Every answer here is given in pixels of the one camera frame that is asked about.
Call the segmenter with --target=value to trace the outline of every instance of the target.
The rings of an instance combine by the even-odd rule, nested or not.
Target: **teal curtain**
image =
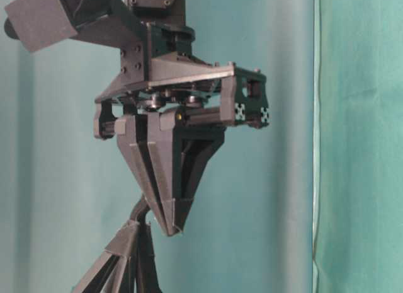
[[[317,3],[318,292],[402,292],[403,0]]]
[[[187,8],[197,56],[267,74],[272,124],[227,131],[184,235],[149,217],[161,287],[312,292],[313,0]],[[70,292],[140,197],[116,141],[93,137],[119,55],[72,40],[30,55],[3,32],[0,44],[0,291]]]

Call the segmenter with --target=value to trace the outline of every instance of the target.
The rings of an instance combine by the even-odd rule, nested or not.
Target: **green background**
[[[149,218],[160,285],[311,292],[313,0],[187,7],[197,56],[267,74],[272,124],[227,131],[183,236]],[[1,291],[70,292],[140,197],[116,142],[93,138],[118,52],[68,40],[30,55],[3,32],[0,44]]]
[[[319,292],[403,290],[403,0],[321,0]]]

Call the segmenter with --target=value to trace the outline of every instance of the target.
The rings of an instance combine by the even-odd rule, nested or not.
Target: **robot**
[[[15,0],[6,12],[5,32],[30,52],[68,38],[120,50],[118,76],[95,99],[94,135],[116,136],[143,195],[73,293],[161,292],[145,216],[168,236],[183,231],[226,128],[269,125],[266,77],[196,58],[185,0]]]

